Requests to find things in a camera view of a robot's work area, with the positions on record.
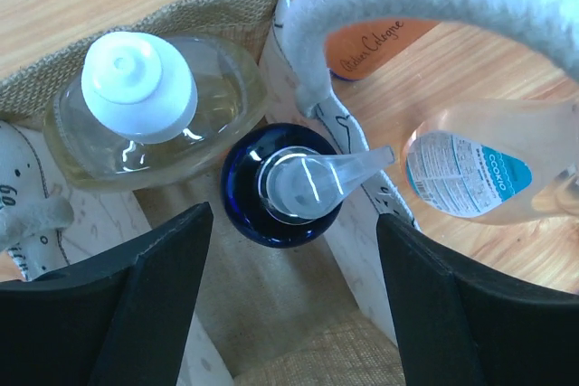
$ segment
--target wooden table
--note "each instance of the wooden table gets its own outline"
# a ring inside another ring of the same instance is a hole
[[[3,0],[0,76],[82,36],[126,24],[173,0]],[[441,24],[373,77],[337,83],[372,146],[400,150],[418,124],[453,101],[479,98],[562,99],[577,86],[541,56],[513,42],[458,24]],[[489,227],[442,215],[419,202],[397,166],[393,180],[422,229],[439,242],[547,287],[579,291],[579,232],[571,219]],[[0,278],[14,274],[0,258]]]

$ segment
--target white rope handle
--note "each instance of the white rope handle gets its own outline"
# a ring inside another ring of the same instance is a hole
[[[579,81],[579,0],[293,0],[282,47],[296,72],[298,107],[313,117],[331,95],[324,42],[343,26],[386,17],[459,21],[543,53]]]

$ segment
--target white fabric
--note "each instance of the white fabric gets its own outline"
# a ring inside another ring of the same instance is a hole
[[[51,191],[46,182],[44,161],[25,132],[27,130],[0,121],[0,213],[5,217],[1,220],[6,225],[4,232],[8,233],[11,232],[10,227],[17,223],[14,220],[26,220],[26,217],[35,219],[34,216],[25,215],[32,210],[28,205],[50,205],[46,202]],[[10,208],[14,208],[14,212],[7,210]],[[6,241],[4,248],[9,248],[8,253],[26,280],[69,264],[62,247],[62,234],[53,225],[44,225],[41,231],[32,235],[26,234],[28,231],[25,228],[21,229],[22,233]]]
[[[63,230],[74,220],[71,204],[61,196],[38,201],[3,206],[0,201],[0,251],[6,250],[19,240],[50,230]]]
[[[579,0],[293,0],[281,46],[299,78],[298,107],[308,117],[330,98],[324,56],[329,33],[365,20],[404,16],[460,21],[543,53],[579,80]]]

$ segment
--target dish soap bottle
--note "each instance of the dish soap bottle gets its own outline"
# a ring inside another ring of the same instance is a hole
[[[309,128],[270,124],[242,138],[225,158],[223,205],[245,237],[292,248],[320,236],[357,186],[394,162],[390,146],[336,155]]]
[[[442,212],[487,224],[579,215],[579,105],[573,100],[464,102],[423,122],[403,172]]]
[[[170,184],[212,164],[263,117],[266,89],[242,47],[212,35],[114,32],[46,111],[68,181],[117,192]]]

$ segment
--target white pump nozzle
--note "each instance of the white pump nozzle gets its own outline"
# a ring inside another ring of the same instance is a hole
[[[315,220],[394,161],[390,146],[348,155],[295,155],[271,168],[265,187],[279,212]]]

